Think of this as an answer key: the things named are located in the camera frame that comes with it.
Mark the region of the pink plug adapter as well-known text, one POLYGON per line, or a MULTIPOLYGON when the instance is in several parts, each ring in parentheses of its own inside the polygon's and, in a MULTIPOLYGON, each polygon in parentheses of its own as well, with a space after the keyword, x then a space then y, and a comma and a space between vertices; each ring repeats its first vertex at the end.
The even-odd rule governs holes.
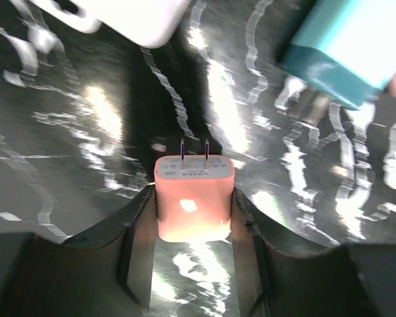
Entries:
POLYGON ((158 235, 166 242, 224 240, 230 234, 235 170, 231 160, 210 154, 160 157, 154 165, 158 235))

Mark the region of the white multicolour power strip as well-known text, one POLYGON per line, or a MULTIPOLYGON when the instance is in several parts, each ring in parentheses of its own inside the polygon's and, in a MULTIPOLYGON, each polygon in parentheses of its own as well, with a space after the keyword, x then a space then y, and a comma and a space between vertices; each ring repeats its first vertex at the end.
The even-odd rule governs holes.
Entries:
POLYGON ((171 38, 190 1, 74 1, 79 13, 61 9, 56 1, 33 1, 67 26, 92 34, 101 24, 145 48, 159 48, 171 38))

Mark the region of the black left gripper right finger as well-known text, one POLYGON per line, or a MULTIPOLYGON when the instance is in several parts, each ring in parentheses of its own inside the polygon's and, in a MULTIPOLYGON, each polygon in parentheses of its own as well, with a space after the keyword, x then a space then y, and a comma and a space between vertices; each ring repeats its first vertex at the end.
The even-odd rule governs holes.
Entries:
POLYGON ((328 248, 234 190, 231 233, 242 316, 396 316, 396 244, 328 248))

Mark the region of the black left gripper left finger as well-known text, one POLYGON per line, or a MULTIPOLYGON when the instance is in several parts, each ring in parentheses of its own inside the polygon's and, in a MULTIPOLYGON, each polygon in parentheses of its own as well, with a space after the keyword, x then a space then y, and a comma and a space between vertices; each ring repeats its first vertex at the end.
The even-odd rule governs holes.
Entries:
POLYGON ((144 316, 156 227, 155 188, 147 186, 61 244, 0 234, 0 316, 144 316))

